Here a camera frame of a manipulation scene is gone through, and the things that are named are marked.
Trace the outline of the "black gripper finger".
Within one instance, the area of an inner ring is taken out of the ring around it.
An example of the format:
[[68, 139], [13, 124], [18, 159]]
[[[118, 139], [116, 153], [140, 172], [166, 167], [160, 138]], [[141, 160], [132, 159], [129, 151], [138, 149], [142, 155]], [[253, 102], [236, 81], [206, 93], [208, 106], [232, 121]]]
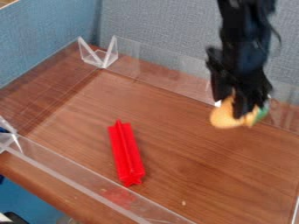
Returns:
[[230, 83], [225, 80], [213, 80], [210, 82], [213, 101], [221, 101], [232, 95]]
[[264, 109], [268, 104], [268, 89], [240, 89], [233, 88], [232, 94], [232, 117], [240, 119], [253, 109]]

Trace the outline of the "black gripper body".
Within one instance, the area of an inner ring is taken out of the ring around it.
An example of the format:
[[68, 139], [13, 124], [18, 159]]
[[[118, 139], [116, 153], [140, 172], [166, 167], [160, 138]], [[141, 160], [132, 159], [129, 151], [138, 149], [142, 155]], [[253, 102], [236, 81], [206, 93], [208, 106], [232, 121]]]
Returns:
[[249, 38], [229, 38], [220, 35], [221, 48], [205, 48], [209, 69], [209, 81], [225, 80], [233, 88], [257, 89], [267, 88], [272, 91], [264, 65], [268, 59], [271, 37], [268, 34]]

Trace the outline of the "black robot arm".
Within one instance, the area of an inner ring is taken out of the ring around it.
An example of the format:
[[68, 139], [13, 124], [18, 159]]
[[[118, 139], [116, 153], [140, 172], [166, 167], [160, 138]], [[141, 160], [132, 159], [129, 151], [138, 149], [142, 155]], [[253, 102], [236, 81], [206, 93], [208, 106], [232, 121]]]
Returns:
[[265, 106], [272, 84], [264, 73], [271, 38], [279, 35], [268, 21], [276, 0], [217, 0], [221, 47], [205, 48], [212, 98], [232, 99], [236, 119]]

